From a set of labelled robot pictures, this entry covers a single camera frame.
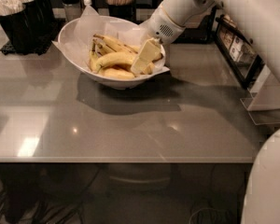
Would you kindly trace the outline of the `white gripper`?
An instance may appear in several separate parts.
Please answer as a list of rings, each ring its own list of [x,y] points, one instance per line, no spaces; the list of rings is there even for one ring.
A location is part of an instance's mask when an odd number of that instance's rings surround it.
[[[145,22],[147,39],[133,60],[131,70],[144,73],[148,65],[161,57],[161,44],[173,43],[186,29],[186,23],[214,5],[213,0],[163,0]]]

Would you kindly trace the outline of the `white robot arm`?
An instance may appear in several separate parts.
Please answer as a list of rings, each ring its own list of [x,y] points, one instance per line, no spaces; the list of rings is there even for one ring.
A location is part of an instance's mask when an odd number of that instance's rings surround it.
[[[141,24],[163,44],[175,41],[194,15],[223,8],[280,83],[280,0],[163,0]],[[280,224],[280,129],[263,144],[252,166],[241,224]]]

